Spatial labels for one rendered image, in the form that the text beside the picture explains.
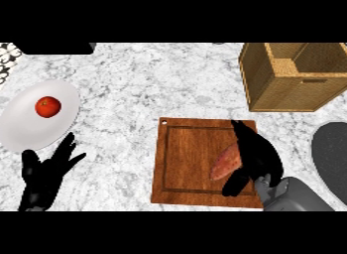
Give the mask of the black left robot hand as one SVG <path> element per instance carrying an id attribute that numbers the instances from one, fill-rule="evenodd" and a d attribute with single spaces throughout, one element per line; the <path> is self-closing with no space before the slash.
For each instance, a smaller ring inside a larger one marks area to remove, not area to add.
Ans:
<path id="1" fill-rule="evenodd" d="M 88 156 L 82 153 L 73 157 L 76 147 L 76 134 L 70 133 L 46 161 L 40 160 L 34 150 L 23 152 L 23 179 L 27 186 L 20 211 L 46 211 L 54 206 L 64 177 Z"/>

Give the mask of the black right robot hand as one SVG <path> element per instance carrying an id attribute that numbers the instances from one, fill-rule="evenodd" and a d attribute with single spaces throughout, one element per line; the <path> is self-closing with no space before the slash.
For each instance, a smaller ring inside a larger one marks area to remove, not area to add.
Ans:
<path id="1" fill-rule="evenodd" d="M 250 181 L 263 179 L 268 190 L 275 188 L 282 179 L 284 166 L 271 141 L 256 132 L 243 120 L 232 121 L 238 136 L 243 166 L 229 177 L 223 187 L 223 196 L 238 196 Z"/>

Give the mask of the reddish sweet potato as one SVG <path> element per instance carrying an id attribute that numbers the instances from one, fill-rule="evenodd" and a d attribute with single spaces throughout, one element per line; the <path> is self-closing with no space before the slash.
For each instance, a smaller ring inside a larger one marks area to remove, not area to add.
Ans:
<path id="1" fill-rule="evenodd" d="M 212 169 L 212 180 L 218 181 L 243 167 L 240 144 L 234 143 L 222 152 Z"/>

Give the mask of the brown wooden cutting board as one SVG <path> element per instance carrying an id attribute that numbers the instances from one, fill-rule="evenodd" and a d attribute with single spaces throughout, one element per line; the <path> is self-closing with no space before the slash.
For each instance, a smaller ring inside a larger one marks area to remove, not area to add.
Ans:
<path id="1" fill-rule="evenodd" d="M 229 178 L 213 181 L 219 155 L 238 141 L 231 120 L 160 118 L 153 203 L 263 208 L 254 182 L 223 196 Z"/>

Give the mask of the square wicker basket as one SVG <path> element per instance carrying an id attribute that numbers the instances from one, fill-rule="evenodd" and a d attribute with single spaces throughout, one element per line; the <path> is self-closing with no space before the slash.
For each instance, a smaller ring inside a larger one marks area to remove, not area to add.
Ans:
<path id="1" fill-rule="evenodd" d="M 246 43 L 240 65 L 251 112 L 315 112 L 347 90 L 344 43 Z"/>

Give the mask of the white oval plate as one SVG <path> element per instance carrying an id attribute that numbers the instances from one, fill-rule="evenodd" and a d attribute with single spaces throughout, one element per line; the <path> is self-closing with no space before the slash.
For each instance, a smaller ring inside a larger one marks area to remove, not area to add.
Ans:
<path id="1" fill-rule="evenodd" d="M 39 115 L 36 104 L 55 97 L 63 109 L 52 118 Z M 82 97 L 77 88 L 63 80 L 48 80 L 30 86 L 9 102 L 0 117 L 0 142 L 12 152 L 39 151 L 68 133 L 80 114 Z"/>

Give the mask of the red tomato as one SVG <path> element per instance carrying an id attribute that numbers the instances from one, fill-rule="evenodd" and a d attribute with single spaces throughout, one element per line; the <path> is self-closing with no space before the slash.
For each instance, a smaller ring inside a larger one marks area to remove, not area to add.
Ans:
<path id="1" fill-rule="evenodd" d="M 54 96 L 43 97 L 36 103 L 37 114 L 45 118 L 52 118 L 63 110 L 63 102 Z"/>

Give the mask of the black appliance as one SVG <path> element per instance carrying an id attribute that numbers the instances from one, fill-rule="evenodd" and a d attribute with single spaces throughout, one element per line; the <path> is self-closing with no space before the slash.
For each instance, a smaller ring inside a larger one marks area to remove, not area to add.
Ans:
<path id="1" fill-rule="evenodd" d="M 27 55 L 91 55 L 96 43 L 17 43 L 15 46 Z"/>

